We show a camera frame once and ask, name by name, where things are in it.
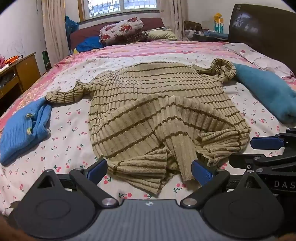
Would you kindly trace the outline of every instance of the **bed sheet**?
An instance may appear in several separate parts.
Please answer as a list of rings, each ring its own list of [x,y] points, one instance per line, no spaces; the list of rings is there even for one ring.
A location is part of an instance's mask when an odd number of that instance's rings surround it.
[[[40,88],[38,94],[31,99],[45,96],[47,91],[54,90],[58,86],[62,91],[67,91],[74,87],[77,80],[89,82],[102,71],[115,70],[140,62],[171,61],[209,67],[213,59],[224,58],[235,63],[253,66],[239,55],[224,50],[219,43],[132,44],[82,53],[78,58],[76,56],[70,56],[64,63],[60,63],[60,66],[56,66],[58,69],[53,70],[55,74],[52,74],[52,78],[47,81],[47,86]],[[285,130],[285,126],[273,117],[242,84],[229,81],[223,88],[252,127],[250,138],[275,135]],[[0,169],[0,192],[3,200],[0,209],[4,214],[11,212],[9,208],[11,203],[21,200],[44,170],[54,169],[57,174],[69,173],[73,168],[87,168],[96,161],[88,134],[89,107],[90,99],[87,97],[78,103],[53,106],[49,123],[50,136],[10,166]],[[282,150],[253,150],[248,145],[245,153],[263,153],[272,156],[281,154]],[[244,170],[232,168],[228,163],[225,163],[222,168],[232,174],[244,173]],[[179,203],[198,188],[198,183],[194,180],[183,183],[180,175],[176,175],[165,185],[158,197],[134,188],[109,174],[98,186],[119,201],[159,198],[176,199]]]

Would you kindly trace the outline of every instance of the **headboard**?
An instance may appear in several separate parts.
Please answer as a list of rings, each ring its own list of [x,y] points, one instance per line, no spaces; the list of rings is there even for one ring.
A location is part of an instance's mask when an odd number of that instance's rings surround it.
[[[236,4],[228,41],[245,43],[281,61],[296,74],[296,13],[250,4]]]

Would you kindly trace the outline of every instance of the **screw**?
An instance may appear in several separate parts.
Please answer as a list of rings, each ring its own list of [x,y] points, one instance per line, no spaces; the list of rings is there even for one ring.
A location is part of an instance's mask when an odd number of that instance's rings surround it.
[[[110,197],[110,198],[105,198],[102,200],[102,204],[105,206],[112,206],[116,203],[116,199]]]
[[[196,205],[197,201],[194,198],[186,198],[183,200],[183,203],[184,203],[184,205],[191,207],[191,206]]]

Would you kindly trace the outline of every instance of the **blue sweater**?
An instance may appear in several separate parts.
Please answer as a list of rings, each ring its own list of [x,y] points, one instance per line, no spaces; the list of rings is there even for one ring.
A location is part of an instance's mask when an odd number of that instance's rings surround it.
[[[9,165],[48,135],[45,128],[52,107],[45,98],[33,101],[10,117],[0,139],[0,163]]]
[[[296,123],[296,92],[276,74],[234,64],[236,78],[282,123]]]

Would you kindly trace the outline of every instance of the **beige curtain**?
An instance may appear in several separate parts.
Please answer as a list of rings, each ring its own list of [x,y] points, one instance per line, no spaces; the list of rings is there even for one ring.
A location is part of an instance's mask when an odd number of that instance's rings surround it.
[[[65,0],[42,0],[45,43],[51,65],[69,55],[65,29]]]
[[[160,16],[164,26],[172,29],[181,40],[187,19],[187,0],[160,0]]]

